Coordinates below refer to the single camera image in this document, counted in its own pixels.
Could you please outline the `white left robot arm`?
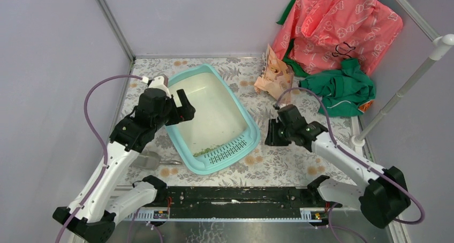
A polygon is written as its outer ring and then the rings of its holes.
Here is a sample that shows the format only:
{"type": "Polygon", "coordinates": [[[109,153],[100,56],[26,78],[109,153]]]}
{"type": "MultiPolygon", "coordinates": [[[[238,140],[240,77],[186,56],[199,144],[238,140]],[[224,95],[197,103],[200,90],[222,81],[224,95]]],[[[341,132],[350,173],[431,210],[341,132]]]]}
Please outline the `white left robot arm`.
{"type": "Polygon", "coordinates": [[[152,142],[163,126],[176,125],[194,118],[195,108],[183,89],[177,90],[178,107],[167,88],[147,88],[133,111],[114,128],[107,152],[80,195],[67,207],[58,207],[52,217],[87,242],[107,242],[116,225],[136,209],[150,203],[160,206],[166,199],[166,184],[145,178],[119,200],[109,199],[119,178],[152,142]]]}

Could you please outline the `teal litter box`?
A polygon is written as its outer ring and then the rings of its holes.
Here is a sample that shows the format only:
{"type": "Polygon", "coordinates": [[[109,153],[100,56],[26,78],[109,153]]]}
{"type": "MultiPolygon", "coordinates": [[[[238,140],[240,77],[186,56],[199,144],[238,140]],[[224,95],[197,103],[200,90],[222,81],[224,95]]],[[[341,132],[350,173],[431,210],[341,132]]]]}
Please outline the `teal litter box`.
{"type": "Polygon", "coordinates": [[[214,67],[202,64],[169,79],[183,89],[194,118],[165,129],[190,171],[208,175],[235,164],[260,143],[260,129],[214,67]]]}

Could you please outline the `pink cat litter bag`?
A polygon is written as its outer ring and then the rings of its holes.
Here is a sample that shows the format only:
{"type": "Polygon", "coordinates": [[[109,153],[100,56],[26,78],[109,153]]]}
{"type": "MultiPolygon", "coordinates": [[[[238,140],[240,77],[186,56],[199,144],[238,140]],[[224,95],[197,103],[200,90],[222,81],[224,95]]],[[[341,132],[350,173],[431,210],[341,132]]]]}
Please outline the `pink cat litter bag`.
{"type": "Polygon", "coordinates": [[[257,93],[265,92],[278,100],[293,85],[294,72],[280,60],[270,45],[264,55],[264,67],[254,83],[257,93]]]}

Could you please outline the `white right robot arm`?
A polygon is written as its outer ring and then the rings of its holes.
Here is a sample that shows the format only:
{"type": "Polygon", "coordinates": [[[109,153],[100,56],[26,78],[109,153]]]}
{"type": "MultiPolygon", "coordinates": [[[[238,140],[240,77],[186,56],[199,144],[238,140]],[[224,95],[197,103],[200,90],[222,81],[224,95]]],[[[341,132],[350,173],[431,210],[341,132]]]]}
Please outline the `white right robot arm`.
{"type": "Polygon", "coordinates": [[[360,210],[372,225],[383,229],[395,220],[411,200],[403,173],[396,167],[385,169],[375,164],[330,134],[328,128],[308,123],[294,105],[287,105],[268,121],[265,145],[283,147],[295,144],[324,158],[341,170],[353,184],[319,176],[308,184],[307,199],[319,207],[325,202],[339,203],[360,210]]]}

